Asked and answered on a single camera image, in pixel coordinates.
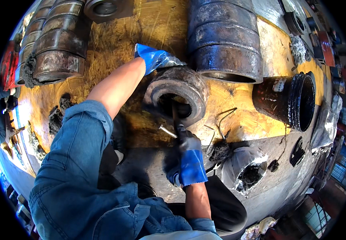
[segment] greasy bucket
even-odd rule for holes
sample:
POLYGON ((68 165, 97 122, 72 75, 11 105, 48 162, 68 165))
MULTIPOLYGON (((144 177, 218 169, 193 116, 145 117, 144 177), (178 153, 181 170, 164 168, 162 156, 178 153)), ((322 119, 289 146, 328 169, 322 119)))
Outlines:
POLYGON ((293 77, 264 78, 253 87, 253 104, 258 112, 305 132, 314 115, 315 88, 304 73, 293 77))

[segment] person's hand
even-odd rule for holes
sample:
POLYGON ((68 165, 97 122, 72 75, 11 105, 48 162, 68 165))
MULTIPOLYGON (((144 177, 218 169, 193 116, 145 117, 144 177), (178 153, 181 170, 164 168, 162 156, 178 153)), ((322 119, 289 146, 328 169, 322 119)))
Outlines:
POLYGON ((176 126, 181 153, 179 181, 183 186, 207 182, 202 158, 201 140, 185 129, 182 123, 176 126))

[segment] metal bolt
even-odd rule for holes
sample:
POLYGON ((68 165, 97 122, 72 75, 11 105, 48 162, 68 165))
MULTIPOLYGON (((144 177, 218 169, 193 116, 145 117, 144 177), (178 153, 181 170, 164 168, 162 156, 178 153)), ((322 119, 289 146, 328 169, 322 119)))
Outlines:
POLYGON ((161 126, 158 128, 161 129, 162 131, 166 132, 167 134, 169 134, 170 136, 177 138, 177 135, 175 135, 174 133, 172 133, 171 131, 167 130, 166 128, 164 128, 164 125, 161 124, 161 126))

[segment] metal wire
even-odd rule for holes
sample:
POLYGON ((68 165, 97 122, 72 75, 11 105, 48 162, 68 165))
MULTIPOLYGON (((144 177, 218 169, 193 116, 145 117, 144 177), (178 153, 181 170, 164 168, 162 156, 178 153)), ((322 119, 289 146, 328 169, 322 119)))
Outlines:
POLYGON ((233 108, 233 109, 227 110, 226 112, 223 112, 223 113, 227 113, 227 112, 231 111, 231 112, 228 113, 225 117, 221 118, 220 122, 218 123, 218 126, 217 126, 217 127, 218 127, 218 130, 220 131, 221 136, 222 136, 222 138, 223 138, 224 140, 225 140, 225 135, 222 133, 222 130, 221 130, 221 122, 222 122, 225 118, 227 118, 230 114, 234 113, 235 110, 237 110, 237 108, 233 108))
POLYGON ((213 154, 213 152, 214 152, 214 147, 212 148, 212 151, 210 151, 210 153, 208 153, 209 152, 209 148, 210 148, 210 146, 212 145, 212 142, 213 142, 213 139, 214 139, 214 136, 215 136, 215 130, 213 129, 213 128, 211 128, 211 127, 209 127, 209 126, 206 126, 206 125, 204 125, 205 127, 206 127, 206 129, 209 129, 209 130, 212 130, 214 133, 213 133, 213 137, 212 137, 212 139, 210 140, 210 143, 209 143, 209 146, 207 147, 207 149, 206 149, 206 156, 207 157, 210 157, 210 156, 212 156, 212 154, 213 154))

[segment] blue rubber glove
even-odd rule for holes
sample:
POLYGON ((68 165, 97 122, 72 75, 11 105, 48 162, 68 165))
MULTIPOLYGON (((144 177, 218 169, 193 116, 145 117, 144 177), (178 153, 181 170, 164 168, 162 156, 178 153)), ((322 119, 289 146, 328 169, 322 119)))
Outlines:
POLYGON ((177 127, 180 141, 180 171, 179 182, 184 185, 207 182, 204 161, 202 158, 201 140, 192 132, 187 131, 182 124, 177 127))
POLYGON ((145 61, 145 76, 150 74, 157 68, 186 65, 185 62, 181 62, 178 58, 164 50, 157 50, 138 43, 135 46, 134 57, 141 57, 145 61))

